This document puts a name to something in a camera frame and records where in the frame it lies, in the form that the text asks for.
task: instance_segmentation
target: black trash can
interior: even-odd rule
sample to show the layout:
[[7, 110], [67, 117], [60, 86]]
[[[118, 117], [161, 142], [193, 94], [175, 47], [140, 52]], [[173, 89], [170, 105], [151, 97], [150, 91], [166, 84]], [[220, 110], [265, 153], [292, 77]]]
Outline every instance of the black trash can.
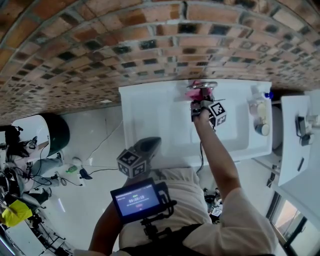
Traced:
[[49, 156], [57, 153], [62, 150], [66, 145], [68, 145], [70, 140], [70, 131], [69, 127], [65, 120], [61, 116], [45, 113], [40, 114], [48, 125], [49, 134], [50, 134], [50, 151]]

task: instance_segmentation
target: beige t-shirt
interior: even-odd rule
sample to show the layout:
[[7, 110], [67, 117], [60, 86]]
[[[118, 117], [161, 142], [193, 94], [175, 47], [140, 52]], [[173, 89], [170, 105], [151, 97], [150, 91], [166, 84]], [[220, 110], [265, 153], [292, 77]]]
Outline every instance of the beige t-shirt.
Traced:
[[[262, 255], [272, 254], [278, 240], [269, 223], [249, 202], [241, 188], [231, 191], [223, 202], [220, 223], [212, 224], [207, 213], [204, 193], [192, 169], [161, 170], [172, 200], [177, 200], [174, 214], [168, 219], [153, 222], [161, 232], [172, 231], [192, 224], [202, 224], [189, 234], [183, 245], [203, 255]], [[124, 225], [119, 236], [119, 248], [150, 243], [140, 221]], [[74, 252], [75, 256], [104, 256], [91, 251]], [[124, 251], [112, 256], [129, 256]]]

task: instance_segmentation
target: hand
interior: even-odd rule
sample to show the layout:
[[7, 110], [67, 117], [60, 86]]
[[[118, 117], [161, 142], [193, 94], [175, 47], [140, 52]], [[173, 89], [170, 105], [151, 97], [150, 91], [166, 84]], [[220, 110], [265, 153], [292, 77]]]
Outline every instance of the hand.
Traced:
[[195, 126], [201, 125], [201, 124], [206, 124], [209, 122], [209, 116], [210, 116], [210, 112], [207, 109], [203, 109], [200, 113], [199, 116], [195, 116], [193, 118], [193, 122]]

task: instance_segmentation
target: gray pants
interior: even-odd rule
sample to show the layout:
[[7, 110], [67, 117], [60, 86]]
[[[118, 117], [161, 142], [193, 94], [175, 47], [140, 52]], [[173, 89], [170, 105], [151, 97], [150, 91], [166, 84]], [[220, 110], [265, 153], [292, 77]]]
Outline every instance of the gray pants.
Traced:
[[49, 188], [49, 187], [57, 187], [59, 186], [59, 180], [58, 179], [50, 179], [43, 178], [40, 176], [43, 176], [47, 171], [51, 170], [55, 167], [62, 166], [62, 160], [60, 158], [46, 158], [36, 161], [32, 168], [31, 173], [32, 175], [36, 175], [38, 172], [38, 176], [34, 177], [34, 184], [32, 188]]

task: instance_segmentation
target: phone mount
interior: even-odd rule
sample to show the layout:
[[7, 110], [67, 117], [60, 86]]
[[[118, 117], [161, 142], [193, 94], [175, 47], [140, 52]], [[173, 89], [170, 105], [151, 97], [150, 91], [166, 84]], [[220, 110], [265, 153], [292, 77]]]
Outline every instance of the phone mount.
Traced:
[[152, 178], [148, 178], [110, 193], [123, 224], [142, 220], [140, 223], [145, 226], [144, 233], [152, 241], [172, 232], [169, 227], [158, 232], [157, 227], [152, 225], [152, 222], [169, 218], [177, 204], [176, 200], [171, 200], [165, 182], [155, 184]]

